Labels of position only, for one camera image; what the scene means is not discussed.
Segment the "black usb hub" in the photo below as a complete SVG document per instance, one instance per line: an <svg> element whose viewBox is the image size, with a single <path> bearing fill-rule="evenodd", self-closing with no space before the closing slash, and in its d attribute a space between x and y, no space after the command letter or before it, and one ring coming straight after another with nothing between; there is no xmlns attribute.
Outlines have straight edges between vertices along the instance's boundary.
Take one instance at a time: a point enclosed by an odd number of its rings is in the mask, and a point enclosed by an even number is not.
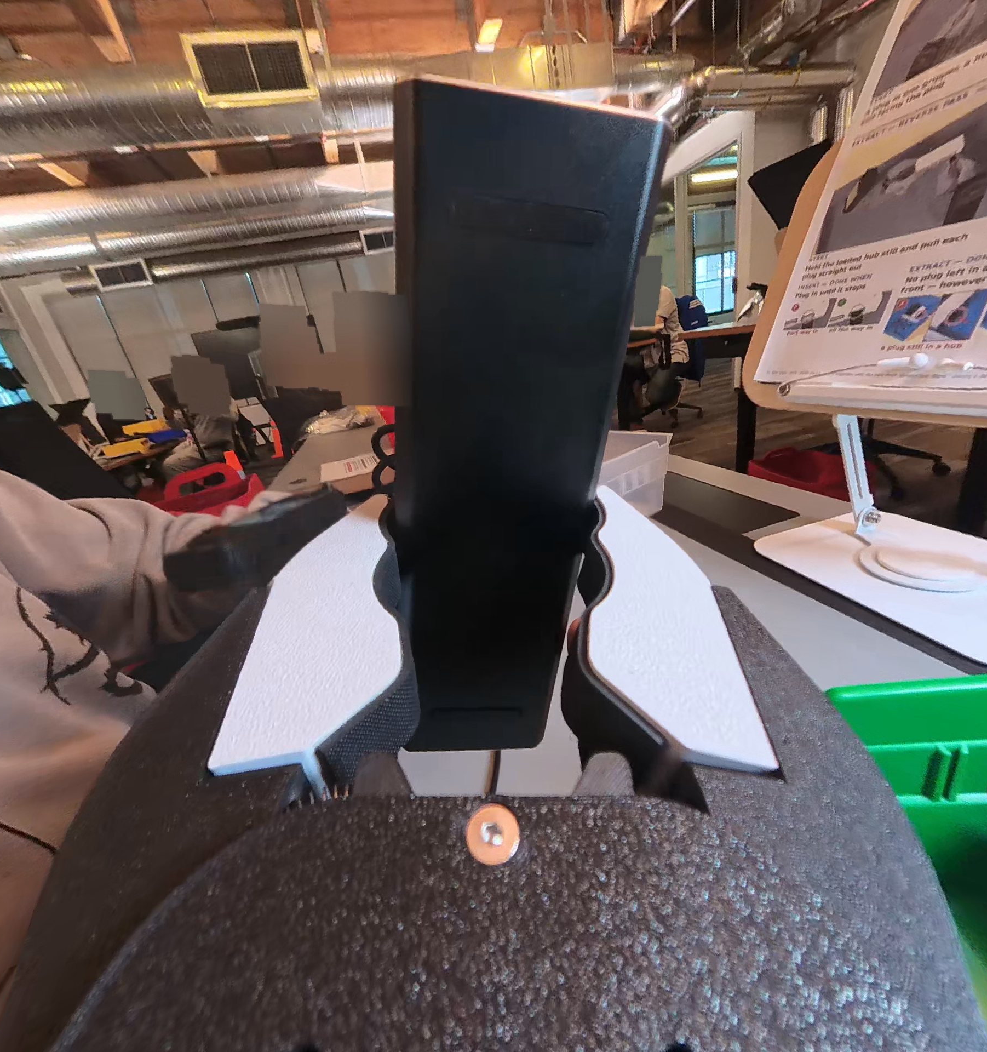
<svg viewBox="0 0 987 1052"><path fill-rule="evenodd" d="M408 307L395 545L412 752L542 741L670 137L640 112L434 77L394 93Z"/></svg>

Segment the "window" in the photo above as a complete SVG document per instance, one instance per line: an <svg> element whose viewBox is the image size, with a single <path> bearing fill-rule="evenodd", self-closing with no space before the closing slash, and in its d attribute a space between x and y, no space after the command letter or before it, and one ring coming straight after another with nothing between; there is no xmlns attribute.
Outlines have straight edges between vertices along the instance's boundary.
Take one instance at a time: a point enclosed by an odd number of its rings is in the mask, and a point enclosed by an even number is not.
<svg viewBox="0 0 987 1052"><path fill-rule="evenodd" d="M711 320L736 308L737 160L733 144L687 174L693 294Z"/></svg>

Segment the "person's left forearm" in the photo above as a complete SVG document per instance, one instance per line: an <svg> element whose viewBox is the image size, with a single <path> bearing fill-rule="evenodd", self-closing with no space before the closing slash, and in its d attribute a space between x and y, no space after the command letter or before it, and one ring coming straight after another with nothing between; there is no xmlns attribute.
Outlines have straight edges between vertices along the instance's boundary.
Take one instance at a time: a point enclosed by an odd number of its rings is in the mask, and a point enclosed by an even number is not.
<svg viewBox="0 0 987 1052"><path fill-rule="evenodd" d="M60 501L0 471L0 570L115 664L129 664L218 626L248 591L180 591L164 558L282 499L265 490L220 517L176 517L133 499Z"/></svg>

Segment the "clear plastic bin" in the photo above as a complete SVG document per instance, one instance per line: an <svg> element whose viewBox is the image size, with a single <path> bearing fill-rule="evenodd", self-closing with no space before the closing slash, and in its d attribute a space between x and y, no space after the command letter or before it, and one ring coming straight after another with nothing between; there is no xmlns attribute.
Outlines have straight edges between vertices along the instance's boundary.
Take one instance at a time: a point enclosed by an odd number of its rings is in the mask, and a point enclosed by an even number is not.
<svg viewBox="0 0 987 1052"><path fill-rule="evenodd" d="M670 432L609 430L598 487L620 495L650 519L663 508Z"/></svg>

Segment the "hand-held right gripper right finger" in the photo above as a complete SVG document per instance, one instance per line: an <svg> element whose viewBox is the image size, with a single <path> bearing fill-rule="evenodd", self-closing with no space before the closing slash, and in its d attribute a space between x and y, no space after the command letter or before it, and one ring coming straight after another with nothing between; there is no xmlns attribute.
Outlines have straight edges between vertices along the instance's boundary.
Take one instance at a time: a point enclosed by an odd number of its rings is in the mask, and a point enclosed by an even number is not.
<svg viewBox="0 0 987 1052"><path fill-rule="evenodd" d="M781 778L708 576L609 487L593 507L561 684L582 771L613 756L634 793L701 809L698 769Z"/></svg>

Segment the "silver ventilation duct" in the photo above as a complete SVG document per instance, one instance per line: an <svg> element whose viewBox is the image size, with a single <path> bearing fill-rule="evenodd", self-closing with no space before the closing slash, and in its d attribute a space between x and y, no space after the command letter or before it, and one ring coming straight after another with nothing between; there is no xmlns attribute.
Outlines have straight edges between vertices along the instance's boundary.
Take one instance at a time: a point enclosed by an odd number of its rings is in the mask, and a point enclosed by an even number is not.
<svg viewBox="0 0 987 1052"><path fill-rule="evenodd" d="M317 74L302 101L251 97L205 105L189 75L148 65L0 79L0 162L116 147L352 136L392 127L398 72L380 65Z"/></svg>
<svg viewBox="0 0 987 1052"><path fill-rule="evenodd" d="M348 204L389 195L392 188L392 161L376 161L94 190L20 193L0 196L0 245L298 203Z"/></svg>
<svg viewBox="0 0 987 1052"><path fill-rule="evenodd" d="M611 97L636 97L640 107L671 126L721 112L758 112L817 105L852 86L847 64L799 68L705 66L684 53L616 52Z"/></svg>

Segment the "green plastic bin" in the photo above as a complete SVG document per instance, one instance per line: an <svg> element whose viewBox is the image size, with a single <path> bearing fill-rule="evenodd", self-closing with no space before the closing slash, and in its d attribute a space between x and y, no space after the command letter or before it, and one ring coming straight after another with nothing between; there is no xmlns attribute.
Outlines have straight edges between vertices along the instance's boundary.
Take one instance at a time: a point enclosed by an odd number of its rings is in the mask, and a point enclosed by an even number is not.
<svg viewBox="0 0 987 1052"><path fill-rule="evenodd" d="M930 857L987 1025L987 676L838 687L828 697Z"/></svg>

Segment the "wooden table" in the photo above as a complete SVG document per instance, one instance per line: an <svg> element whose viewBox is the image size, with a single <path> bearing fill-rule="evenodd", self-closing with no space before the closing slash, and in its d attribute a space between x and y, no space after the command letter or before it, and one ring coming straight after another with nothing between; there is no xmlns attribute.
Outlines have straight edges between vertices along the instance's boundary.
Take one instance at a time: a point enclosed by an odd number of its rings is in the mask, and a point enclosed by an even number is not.
<svg viewBox="0 0 987 1052"><path fill-rule="evenodd" d="M685 331L692 371L708 361L729 361L732 365L736 392L734 470L747 474L756 449L758 406L746 393L742 382L742 367L754 332L754 324L729 323L706 325Z"/></svg>

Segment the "softbox studio light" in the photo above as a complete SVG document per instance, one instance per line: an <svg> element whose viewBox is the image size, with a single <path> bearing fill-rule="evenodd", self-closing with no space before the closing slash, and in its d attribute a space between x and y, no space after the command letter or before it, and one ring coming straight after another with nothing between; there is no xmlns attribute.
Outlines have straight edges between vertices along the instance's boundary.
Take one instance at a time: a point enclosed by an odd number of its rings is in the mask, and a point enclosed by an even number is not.
<svg viewBox="0 0 987 1052"><path fill-rule="evenodd" d="M786 230L808 179L828 151L835 149L829 139L793 151L788 157L756 170L747 185L776 225L777 231Z"/></svg>

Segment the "blue office chair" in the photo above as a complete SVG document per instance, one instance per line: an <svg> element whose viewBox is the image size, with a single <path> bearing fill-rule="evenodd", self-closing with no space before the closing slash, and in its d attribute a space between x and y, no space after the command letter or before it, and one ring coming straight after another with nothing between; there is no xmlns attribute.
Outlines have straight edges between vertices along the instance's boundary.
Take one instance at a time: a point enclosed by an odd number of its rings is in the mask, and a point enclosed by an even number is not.
<svg viewBox="0 0 987 1052"><path fill-rule="evenodd" d="M674 299L674 305L684 335L694 333L708 325L706 308L696 296L678 296ZM688 347L688 362L687 368L682 375L682 387L692 386L699 389L706 371L705 341L694 338L686 339L684 343ZM691 411L696 414L697 420L701 420L705 413L703 407L679 399L668 412L669 421L673 427L679 425L681 410Z"/></svg>

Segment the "red plastic bin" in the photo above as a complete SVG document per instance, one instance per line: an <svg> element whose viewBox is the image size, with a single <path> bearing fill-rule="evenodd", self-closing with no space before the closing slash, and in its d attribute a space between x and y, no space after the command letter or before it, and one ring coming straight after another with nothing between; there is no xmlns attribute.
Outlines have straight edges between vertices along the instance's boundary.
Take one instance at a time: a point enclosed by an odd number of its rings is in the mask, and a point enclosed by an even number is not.
<svg viewBox="0 0 987 1052"><path fill-rule="evenodd" d="M778 448L752 459L747 466L747 474L805 493L850 501L846 461L840 453L794 447Z"/></svg>
<svg viewBox="0 0 987 1052"><path fill-rule="evenodd" d="M226 463L214 463L172 478L155 506L173 515L199 512L218 517L227 508L249 506L264 491L259 478L245 476Z"/></svg>

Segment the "printed instruction sheet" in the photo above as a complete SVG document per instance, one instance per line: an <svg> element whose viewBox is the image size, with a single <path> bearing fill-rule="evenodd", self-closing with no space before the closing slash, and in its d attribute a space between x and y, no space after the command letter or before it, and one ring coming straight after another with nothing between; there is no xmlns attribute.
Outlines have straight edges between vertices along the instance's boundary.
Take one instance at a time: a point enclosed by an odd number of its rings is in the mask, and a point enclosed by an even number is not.
<svg viewBox="0 0 987 1052"><path fill-rule="evenodd" d="M756 380L987 390L987 1L897 3Z"/></svg>

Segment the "yellow-framed air vent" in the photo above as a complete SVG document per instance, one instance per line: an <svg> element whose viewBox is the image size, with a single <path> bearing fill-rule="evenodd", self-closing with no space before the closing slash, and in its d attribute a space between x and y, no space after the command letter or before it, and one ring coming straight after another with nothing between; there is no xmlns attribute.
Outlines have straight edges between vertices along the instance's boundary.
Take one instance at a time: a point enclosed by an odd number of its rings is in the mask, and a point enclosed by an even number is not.
<svg viewBox="0 0 987 1052"><path fill-rule="evenodd" d="M205 31L179 36L206 108L311 102L319 97L304 31Z"/></svg>

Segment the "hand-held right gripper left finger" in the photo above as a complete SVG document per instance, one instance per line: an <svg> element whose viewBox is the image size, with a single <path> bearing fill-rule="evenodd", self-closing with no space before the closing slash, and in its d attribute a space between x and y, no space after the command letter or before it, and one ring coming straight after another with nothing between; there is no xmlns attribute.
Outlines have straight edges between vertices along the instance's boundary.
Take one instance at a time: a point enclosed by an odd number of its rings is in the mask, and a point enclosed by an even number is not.
<svg viewBox="0 0 987 1052"><path fill-rule="evenodd" d="M396 756L420 702L387 495L372 495L275 576L212 745L231 776L299 767L317 796Z"/></svg>

